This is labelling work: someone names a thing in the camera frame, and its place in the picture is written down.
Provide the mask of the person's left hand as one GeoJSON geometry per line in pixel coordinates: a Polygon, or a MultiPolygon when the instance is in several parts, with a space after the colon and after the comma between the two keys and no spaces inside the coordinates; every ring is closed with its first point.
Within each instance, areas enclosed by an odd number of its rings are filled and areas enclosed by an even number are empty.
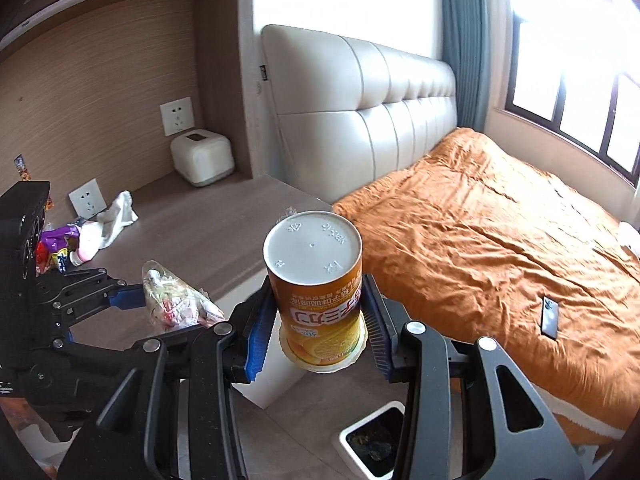
{"type": "Polygon", "coordinates": [[[58,466],[66,445],[22,398],[2,398],[1,409],[29,455],[51,479],[58,478],[58,466]]]}

